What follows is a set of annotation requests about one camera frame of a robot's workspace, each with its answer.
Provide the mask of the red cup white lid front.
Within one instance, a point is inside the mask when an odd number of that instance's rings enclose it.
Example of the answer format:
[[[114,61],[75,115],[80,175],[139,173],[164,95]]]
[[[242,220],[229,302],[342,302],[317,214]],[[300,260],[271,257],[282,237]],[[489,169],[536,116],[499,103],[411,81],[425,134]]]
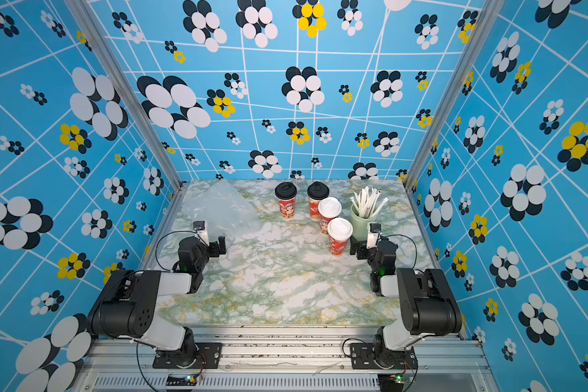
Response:
[[[337,217],[328,223],[328,251],[333,256],[341,256],[353,234],[352,224],[345,218]]]

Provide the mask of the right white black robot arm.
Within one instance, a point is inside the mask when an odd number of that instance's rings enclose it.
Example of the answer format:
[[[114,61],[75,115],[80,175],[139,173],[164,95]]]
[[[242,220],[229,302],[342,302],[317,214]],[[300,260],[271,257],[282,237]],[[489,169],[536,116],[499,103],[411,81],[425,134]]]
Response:
[[[398,268],[398,245],[387,237],[351,239],[350,254],[371,267],[370,286],[379,297],[400,302],[395,322],[378,328],[372,343],[351,340],[346,355],[356,370],[418,368],[414,346],[428,337],[447,336],[462,329],[462,315],[444,272],[440,269]]]

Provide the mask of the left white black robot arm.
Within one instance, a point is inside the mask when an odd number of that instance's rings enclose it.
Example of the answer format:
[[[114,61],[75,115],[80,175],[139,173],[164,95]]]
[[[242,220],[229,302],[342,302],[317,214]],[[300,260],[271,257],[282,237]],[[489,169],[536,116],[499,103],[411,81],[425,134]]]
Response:
[[[170,271],[114,271],[88,314],[89,333],[153,348],[154,368],[218,368],[221,343],[197,343],[190,328],[156,315],[155,308],[161,297],[195,294],[207,263],[225,253],[225,236],[211,243],[194,236],[181,240]]]

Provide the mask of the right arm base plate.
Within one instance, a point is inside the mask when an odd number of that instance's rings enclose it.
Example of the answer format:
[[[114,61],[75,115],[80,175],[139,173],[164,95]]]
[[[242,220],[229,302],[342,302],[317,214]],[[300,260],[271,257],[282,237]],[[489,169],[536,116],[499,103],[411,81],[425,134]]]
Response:
[[[400,372],[418,368],[413,350],[391,351],[372,343],[350,343],[347,354],[354,370],[398,370]]]

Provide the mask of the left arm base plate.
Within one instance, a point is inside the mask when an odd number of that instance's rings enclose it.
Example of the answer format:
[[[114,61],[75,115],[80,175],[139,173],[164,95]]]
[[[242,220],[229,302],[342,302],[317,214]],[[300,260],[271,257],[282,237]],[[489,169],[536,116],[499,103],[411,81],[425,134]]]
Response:
[[[156,369],[217,369],[223,345],[217,342],[194,343],[178,351],[156,351],[152,364]]]

